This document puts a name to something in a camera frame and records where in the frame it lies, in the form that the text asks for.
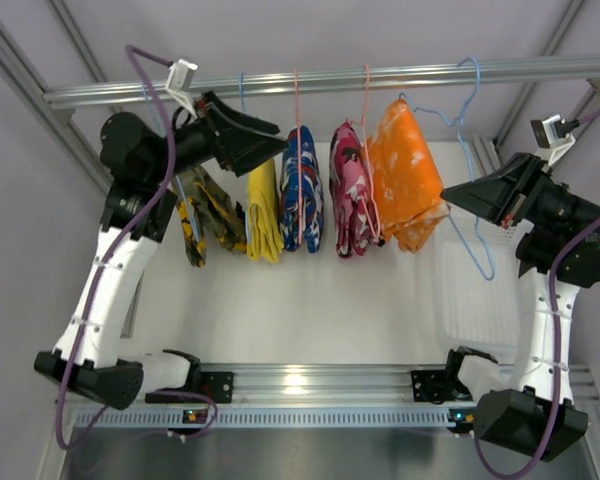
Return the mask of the blue wire hanger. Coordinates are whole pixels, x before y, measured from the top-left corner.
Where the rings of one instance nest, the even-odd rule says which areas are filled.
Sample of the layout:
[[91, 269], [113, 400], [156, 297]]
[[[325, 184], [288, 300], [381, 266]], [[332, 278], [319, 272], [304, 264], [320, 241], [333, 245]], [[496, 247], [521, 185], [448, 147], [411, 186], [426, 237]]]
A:
[[[463, 60], [461, 60], [459, 63], [456, 64], [456, 67], [459, 68], [466, 64], [471, 64], [474, 68], [474, 86], [473, 86], [473, 90], [471, 91], [471, 93], [463, 101], [459, 113], [453, 120], [449, 119], [440, 110], [425, 108], [422, 106], [414, 106], [412, 104], [412, 102], [410, 101], [409, 97], [404, 92], [401, 92], [399, 94], [398, 98], [405, 100], [407, 102], [407, 105], [409, 106], [410, 110], [413, 113], [422, 112], [422, 113], [426, 113], [429, 115], [435, 115], [435, 116], [439, 117], [448, 128], [452, 129], [455, 132], [456, 139], [459, 142], [459, 144], [462, 148], [462, 151], [464, 153], [464, 156], [465, 156], [467, 169], [468, 169], [468, 173], [469, 173], [469, 179], [471, 181], [474, 181], [476, 179], [476, 174], [475, 174], [475, 169], [474, 169], [474, 159], [473, 159], [473, 155], [470, 151], [469, 144], [464, 139], [463, 132], [464, 132], [464, 127], [465, 127], [467, 111], [468, 111], [473, 99], [479, 92], [479, 89], [481, 86], [482, 70], [481, 70], [479, 61], [475, 57], [472, 57], [472, 56], [466, 57]], [[458, 224], [455, 222], [455, 220], [452, 216], [449, 217], [449, 221], [451, 223], [452, 229], [456, 233], [458, 239], [460, 240], [465, 251], [471, 258], [473, 264], [477, 268], [481, 277], [488, 282], [493, 281], [496, 276], [495, 263], [493, 260], [490, 245], [480, 231], [480, 218], [478, 216], [474, 217], [473, 232], [474, 232], [476, 239], [479, 241], [480, 245], [483, 247], [484, 253], [486, 255], [486, 260], [488, 262], [489, 271], [486, 271], [485, 268], [481, 265], [475, 252], [473, 251], [472, 247], [469, 245], [469, 242], [463, 235], [461, 229], [459, 228]]]

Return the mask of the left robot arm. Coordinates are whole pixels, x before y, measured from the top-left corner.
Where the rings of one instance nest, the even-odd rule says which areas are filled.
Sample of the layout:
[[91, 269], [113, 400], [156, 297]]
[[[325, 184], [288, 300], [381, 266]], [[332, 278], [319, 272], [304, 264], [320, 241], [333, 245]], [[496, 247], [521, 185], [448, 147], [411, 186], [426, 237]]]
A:
[[168, 188], [172, 178], [210, 159], [240, 177], [284, 151], [287, 141], [278, 125], [232, 109], [212, 91], [194, 102], [183, 123], [169, 117], [163, 135], [139, 116], [120, 112], [105, 121], [100, 138], [100, 160], [113, 182], [96, 253], [63, 335], [36, 355], [34, 369], [66, 391], [124, 410], [147, 393], [184, 393], [199, 383], [193, 355], [176, 350], [146, 359], [119, 355], [136, 287], [177, 204]]

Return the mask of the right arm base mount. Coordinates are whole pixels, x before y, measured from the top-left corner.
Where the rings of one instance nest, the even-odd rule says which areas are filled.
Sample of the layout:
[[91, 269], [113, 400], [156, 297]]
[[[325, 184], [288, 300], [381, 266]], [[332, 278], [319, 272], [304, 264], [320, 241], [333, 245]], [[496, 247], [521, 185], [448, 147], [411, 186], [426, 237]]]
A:
[[443, 369], [410, 372], [413, 400], [416, 403], [443, 404], [453, 399], [452, 381]]

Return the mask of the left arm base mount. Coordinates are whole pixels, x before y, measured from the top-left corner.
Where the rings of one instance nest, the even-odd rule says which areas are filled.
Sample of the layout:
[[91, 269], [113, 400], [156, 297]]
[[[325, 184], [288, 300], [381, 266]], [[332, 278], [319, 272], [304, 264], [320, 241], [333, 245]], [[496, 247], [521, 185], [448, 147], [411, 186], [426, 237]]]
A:
[[204, 396], [218, 404], [230, 404], [233, 398], [234, 373], [198, 370], [182, 387], [169, 387], [145, 395], [149, 404], [183, 404], [197, 401], [192, 394]]

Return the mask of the orange trousers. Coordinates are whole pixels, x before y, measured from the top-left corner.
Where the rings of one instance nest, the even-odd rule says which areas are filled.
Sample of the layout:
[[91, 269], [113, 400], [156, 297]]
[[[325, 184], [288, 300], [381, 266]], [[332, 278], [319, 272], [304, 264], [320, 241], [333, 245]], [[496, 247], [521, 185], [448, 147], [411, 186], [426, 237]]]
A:
[[400, 98], [391, 103], [366, 139], [380, 227], [385, 241], [416, 253], [450, 214], [443, 182], [425, 136]]

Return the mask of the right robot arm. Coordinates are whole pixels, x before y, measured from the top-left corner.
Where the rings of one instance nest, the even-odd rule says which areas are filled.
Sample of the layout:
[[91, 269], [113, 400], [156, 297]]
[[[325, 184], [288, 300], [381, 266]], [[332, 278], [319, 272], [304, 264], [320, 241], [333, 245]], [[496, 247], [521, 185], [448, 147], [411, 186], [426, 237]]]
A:
[[511, 376], [502, 377], [493, 355], [468, 347], [450, 353], [447, 369], [477, 403], [478, 444], [527, 455], [531, 466], [549, 462], [588, 428], [574, 406], [569, 343], [577, 295], [600, 282], [600, 206], [555, 182], [550, 162], [530, 153], [442, 197], [502, 228], [532, 226], [515, 250], [524, 319]]

